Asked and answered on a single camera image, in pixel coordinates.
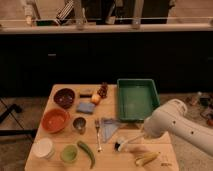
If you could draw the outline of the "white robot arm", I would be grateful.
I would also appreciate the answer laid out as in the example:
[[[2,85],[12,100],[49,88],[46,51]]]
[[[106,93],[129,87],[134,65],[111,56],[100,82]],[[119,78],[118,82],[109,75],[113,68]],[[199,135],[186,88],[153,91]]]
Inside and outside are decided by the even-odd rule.
[[[168,131],[213,156],[213,130],[186,119],[186,114],[187,106],[183,101],[169,100],[144,120],[144,131],[152,138],[159,138]]]

